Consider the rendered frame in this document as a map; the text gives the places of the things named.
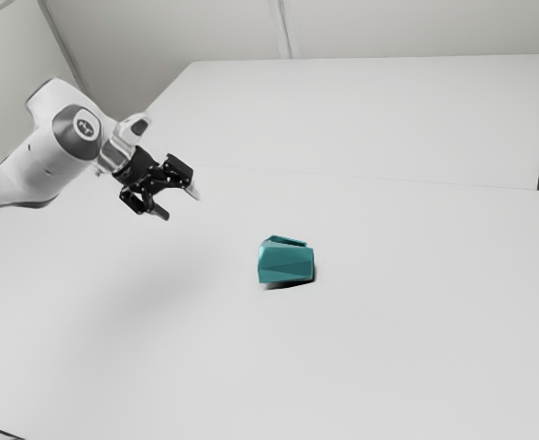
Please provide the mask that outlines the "teal faceted mug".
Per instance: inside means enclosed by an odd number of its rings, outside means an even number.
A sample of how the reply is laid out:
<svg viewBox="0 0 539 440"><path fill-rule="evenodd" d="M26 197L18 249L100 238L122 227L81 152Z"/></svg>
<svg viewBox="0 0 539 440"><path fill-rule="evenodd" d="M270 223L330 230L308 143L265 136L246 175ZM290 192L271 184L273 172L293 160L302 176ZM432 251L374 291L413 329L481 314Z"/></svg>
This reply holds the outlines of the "teal faceted mug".
<svg viewBox="0 0 539 440"><path fill-rule="evenodd" d="M314 250L306 242L270 236L258 249L258 282L310 281L314 278Z"/></svg>

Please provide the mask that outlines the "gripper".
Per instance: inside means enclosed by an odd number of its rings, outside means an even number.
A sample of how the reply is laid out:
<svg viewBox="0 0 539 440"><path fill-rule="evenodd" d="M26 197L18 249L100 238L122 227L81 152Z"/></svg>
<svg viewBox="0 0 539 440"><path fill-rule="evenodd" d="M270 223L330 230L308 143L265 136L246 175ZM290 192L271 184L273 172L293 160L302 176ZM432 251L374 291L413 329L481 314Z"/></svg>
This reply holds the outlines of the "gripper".
<svg viewBox="0 0 539 440"><path fill-rule="evenodd" d="M136 183L146 174L148 174L148 188ZM129 162L112 176L124 186L119 193L119 199L137 215L155 215L168 221L170 213L153 198L153 194L165 189L181 189L194 200L201 199L201 194L194 183L194 170L170 153L158 164L146 150L136 146Z"/></svg>

